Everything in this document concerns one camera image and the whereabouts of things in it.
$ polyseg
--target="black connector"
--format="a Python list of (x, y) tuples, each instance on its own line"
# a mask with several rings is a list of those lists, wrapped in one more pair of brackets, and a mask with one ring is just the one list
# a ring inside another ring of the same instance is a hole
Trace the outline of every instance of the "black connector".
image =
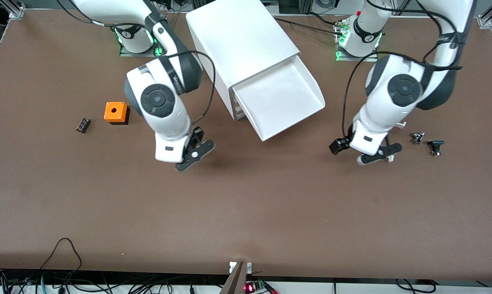
[(339, 138), (330, 144), (330, 151), (334, 156), (339, 154), (342, 150), (349, 149), (349, 139)]
[(91, 119), (87, 119), (86, 117), (82, 119), (82, 121), (77, 126), (77, 132), (85, 133), (88, 129), (89, 123), (91, 123)]
[(428, 145), (431, 146), (431, 148), (433, 149), (431, 151), (431, 155), (433, 156), (440, 156), (441, 154), (441, 145), (444, 144), (445, 142), (442, 141), (442, 140), (431, 140), (429, 142), (427, 142)]

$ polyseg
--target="white mounting bracket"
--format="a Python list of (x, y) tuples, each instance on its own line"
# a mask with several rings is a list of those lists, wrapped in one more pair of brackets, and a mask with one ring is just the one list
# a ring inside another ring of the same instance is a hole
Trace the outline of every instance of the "white mounting bracket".
[(406, 122), (398, 122), (398, 123), (395, 123), (394, 127), (395, 128), (399, 128), (399, 129), (403, 129), (404, 127), (406, 126)]
[(491, 21), (483, 22), (483, 17), (482, 15), (479, 15), (476, 18), (478, 22), (478, 26), (480, 27), (481, 30), (491, 30)]
[[(230, 262), (230, 274), (236, 265), (237, 265), (237, 262)], [(252, 272), (251, 269), (252, 269), (251, 263), (246, 263), (246, 274), (251, 275), (251, 272)]]

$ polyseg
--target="green led light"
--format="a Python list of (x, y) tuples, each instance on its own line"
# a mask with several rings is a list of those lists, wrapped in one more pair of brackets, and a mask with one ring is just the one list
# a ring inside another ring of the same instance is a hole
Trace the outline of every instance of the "green led light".
[(153, 44), (154, 43), (153, 38), (151, 37), (150, 32), (148, 32), (147, 30), (146, 30), (146, 35), (148, 35), (148, 38), (150, 39), (150, 43)]
[(153, 50), (153, 55), (161, 56), (162, 55), (162, 48), (161, 47), (155, 48), (155, 50)]
[(375, 48), (378, 47), (378, 43), (379, 43), (379, 41), (380, 41), (381, 38), (382, 38), (382, 33), (377, 38), (377, 43), (375, 43)]
[(119, 43), (122, 44), (123, 42), (121, 41), (121, 36), (119, 35), (119, 33), (117, 31), (115, 31), (115, 35), (117, 35), (117, 40), (119, 41)]

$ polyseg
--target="small black component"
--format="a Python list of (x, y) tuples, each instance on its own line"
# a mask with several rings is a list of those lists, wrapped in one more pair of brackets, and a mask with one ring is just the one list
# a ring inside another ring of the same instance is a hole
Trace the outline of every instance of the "small black component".
[(384, 160), (387, 156), (392, 156), (393, 154), (400, 152), (402, 149), (403, 147), (399, 143), (391, 144), (388, 146), (381, 146), (379, 147), (377, 154), (375, 154), (374, 156), (362, 154), (362, 156), (360, 157), (360, 161), (362, 161), (363, 164), (370, 164), (377, 160)]
[(339, 154), (342, 150), (349, 149), (349, 139), (339, 138), (330, 144), (330, 151), (334, 156)]
[(192, 137), (184, 151), (183, 162), (175, 164), (175, 169), (178, 172), (185, 171), (215, 148), (212, 140), (203, 142), (203, 136), (204, 131), (200, 127), (193, 130)]
[(419, 145), (420, 142), (422, 141), (422, 138), (424, 138), (424, 132), (414, 133), (411, 136), (413, 138), (411, 142), (413, 142), (413, 144), (415, 145)]
[(428, 145), (431, 146), (431, 155), (433, 156), (440, 156), (441, 154), (441, 145), (444, 144), (445, 142), (442, 140), (431, 140), (427, 142)]
[(89, 123), (91, 123), (91, 122), (92, 122), (91, 119), (83, 118), (81, 123), (77, 126), (77, 132), (84, 134), (86, 132), (86, 130), (88, 129)]

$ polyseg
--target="floor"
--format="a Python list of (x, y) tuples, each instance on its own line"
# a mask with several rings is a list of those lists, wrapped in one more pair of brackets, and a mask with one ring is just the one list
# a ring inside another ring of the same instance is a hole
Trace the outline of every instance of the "floor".
[[(355, 13), (360, 7), (362, 7), (362, 3), (364, 0), (341, 0), (339, 2), (339, 6), (337, 8), (322, 8), (317, 2), (313, 2), (312, 10), (317, 13), (324, 14), (336, 14), (336, 15), (349, 15)], [(475, 15), (478, 15), (484, 12), (491, 4), (492, 0), (476, 0), (476, 11)], [(24, 0), (23, 1), (27, 8), (59, 8), (57, 0)], [(61, 0), (63, 5), (67, 8), (71, 7), (71, 4), (68, 0)], [(411, 1), (408, 9), (418, 9), (418, 5), (416, 1)], [(186, 5), (182, 7), (182, 11), (191, 10), (190, 5)], [(0, 39), (3, 33), (4, 28), (0, 26)]]

